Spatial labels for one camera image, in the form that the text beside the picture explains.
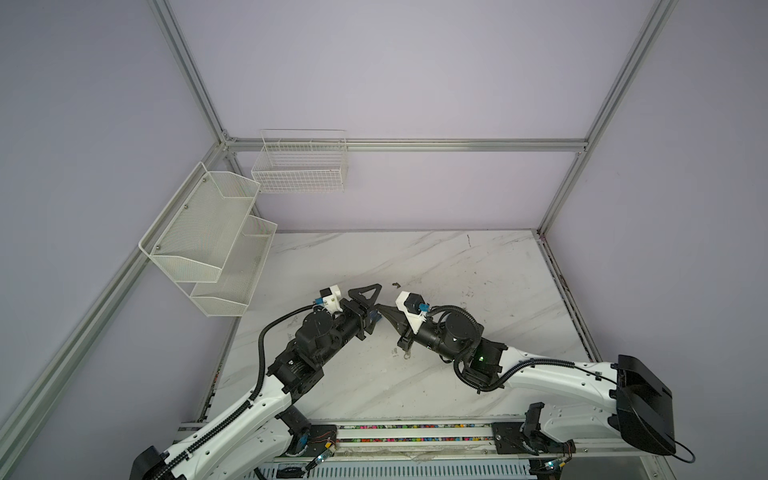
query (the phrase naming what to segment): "mesh shelf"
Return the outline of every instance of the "mesh shelf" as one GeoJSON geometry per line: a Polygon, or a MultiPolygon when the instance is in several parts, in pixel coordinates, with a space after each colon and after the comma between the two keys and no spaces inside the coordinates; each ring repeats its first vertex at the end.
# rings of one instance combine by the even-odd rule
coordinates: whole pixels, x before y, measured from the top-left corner
{"type": "Polygon", "coordinates": [[[153,245],[140,243],[174,282],[219,280],[259,190],[249,178],[202,168],[202,178],[160,238],[153,245]]]}
{"type": "Polygon", "coordinates": [[[277,225],[249,215],[216,283],[197,283],[190,298],[208,316],[242,316],[250,304],[277,225]]]}
{"type": "Polygon", "coordinates": [[[264,146],[251,174],[264,193],[344,191],[346,132],[262,130],[264,146]]]}
{"type": "Polygon", "coordinates": [[[259,184],[198,164],[139,248],[207,316],[242,316],[248,309],[277,225],[251,215],[259,184]]]}

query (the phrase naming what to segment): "two-tier mesh shelf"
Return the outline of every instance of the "two-tier mesh shelf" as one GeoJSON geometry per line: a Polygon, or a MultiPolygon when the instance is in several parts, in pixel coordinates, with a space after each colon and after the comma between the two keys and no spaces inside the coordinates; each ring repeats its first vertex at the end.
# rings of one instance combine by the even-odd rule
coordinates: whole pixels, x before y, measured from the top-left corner
{"type": "Polygon", "coordinates": [[[270,194],[344,191],[346,132],[262,130],[264,146],[251,175],[270,194]]]}
{"type": "Polygon", "coordinates": [[[251,215],[258,182],[203,164],[195,174],[184,205],[157,238],[153,225],[139,248],[207,316],[242,316],[277,225],[251,215]]]}

